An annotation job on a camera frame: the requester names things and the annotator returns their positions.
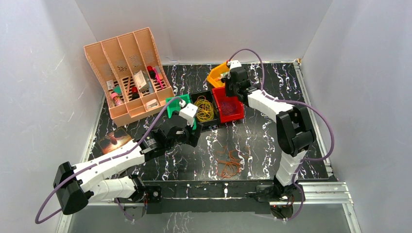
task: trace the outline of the peach desk organizer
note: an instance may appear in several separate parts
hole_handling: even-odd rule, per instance
[[[174,96],[149,28],[87,45],[85,53],[106,95],[110,117],[117,126],[160,112],[166,104],[166,98]],[[148,74],[147,66],[160,67],[163,89],[157,80],[150,79],[154,93],[150,94],[148,90],[139,91],[140,98],[132,100],[132,88],[135,86],[133,74],[140,70]],[[120,98],[124,102],[119,106],[115,106],[110,97],[113,93],[112,88],[116,85],[120,86]],[[146,104],[151,100],[157,100],[159,104],[147,109]]]

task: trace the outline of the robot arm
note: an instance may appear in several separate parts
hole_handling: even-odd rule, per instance
[[[158,200],[161,197],[161,189],[145,187],[137,175],[121,179],[106,179],[131,166],[140,165],[164,155],[176,143],[197,146],[202,130],[201,124],[198,124],[196,131],[192,130],[197,107],[191,103],[186,105],[183,102],[181,102],[181,107],[182,109],[173,113],[170,119],[151,130],[137,147],[137,141],[140,139],[129,141],[123,147],[85,163],[73,166],[69,162],[61,164],[54,179],[53,186],[55,188],[70,175],[87,168],[90,164],[97,164],[97,166],[75,176],[56,192],[63,214],[76,213],[89,202],[100,200],[126,198],[138,201],[144,197],[147,189],[151,189],[151,198]],[[130,150],[133,151],[128,155],[117,157],[117,155]]]
[[[274,198],[289,197],[296,189],[293,174],[310,145],[316,140],[316,134],[306,107],[293,106],[273,101],[277,98],[251,85],[247,71],[239,61],[227,62],[229,73],[222,79],[225,82],[226,95],[236,96],[246,106],[257,109],[275,121],[277,141],[282,149],[280,167],[274,178]]]

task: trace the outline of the red box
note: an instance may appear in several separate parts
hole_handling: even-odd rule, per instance
[[[237,97],[227,97],[223,87],[213,88],[213,95],[219,109],[220,123],[226,123],[232,120],[244,118],[243,103]]]

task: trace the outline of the green box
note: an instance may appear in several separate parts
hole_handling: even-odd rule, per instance
[[[182,100],[184,100],[186,103],[192,103],[192,101],[190,100],[190,96],[188,94],[181,95],[179,97],[182,98]],[[167,98],[166,103],[169,102],[172,98]],[[170,103],[167,109],[168,109],[169,118],[172,116],[173,111],[180,111],[179,99],[176,99],[175,101]],[[193,124],[193,130],[195,129],[196,129],[196,120],[194,121],[194,124]]]

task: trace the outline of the white arm segment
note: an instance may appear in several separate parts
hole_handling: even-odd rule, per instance
[[[188,121],[188,125],[193,127],[194,117],[197,114],[198,107],[196,105],[192,104],[192,103],[188,103],[186,105],[186,102],[184,100],[179,102],[179,104],[180,104],[180,107],[182,108],[179,111],[179,116],[186,119]]]
[[[80,187],[82,188],[83,192],[87,192],[91,190],[92,188],[96,188],[98,184],[100,185],[100,182],[102,182],[104,179],[109,178],[113,174],[119,173],[131,166],[134,165],[139,165],[143,164],[145,162],[144,160],[144,155],[140,154],[140,147],[137,147],[134,151],[129,153],[128,155],[122,156],[120,158],[116,158],[110,161],[107,161],[103,164],[99,164],[100,161],[104,159],[111,158],[113,156],[116,156],[118,154],[124,153],[128,150],[130,150],[133,146],[135,146],[137,142],[130,141],[126,143],[123,147],[116,149],[110,153],[107,153],[97,159],[93,159],[88,162],[84,162],[81,164],[76,164],[76,169],[74,172],[77,172],[93,163],[98,164],[97,166],[93,167],[92,169],[83,172],[82,174],[79,174],[76,176],[77,180],[82,180],[82,184]]]
[[[293,108],[292,105],[287,103],[276,102],[268,99],[262,94],[261,90],[252,92],[248,97],[249,107],[254,108],[267,115],[276,123],[276,115],[280,112],[287,112]],[[279,170],[276,173],[276,178],[283,186],[292,184],[292,176],[300,164],[300,161],[306,154],[306,150],[298,153],[296,157],[292,157],[290,154],[286,154],[282,151],[282,157],[280,158]]]
[[[129,198],[135,191],[135,184],[129,177],[120,179],[100,181],[91,190],[94,195],[90,197],[90,202],[107,200],[113,198]]]
[[[276,102],[268,99],[262,94],[261,90],[256,90],[247,96],[249,107],[259,110],[261,113],[267,115],[276,123],[276,115],[280,112],[287,112],[292,110],[293,105],[288,103]]]

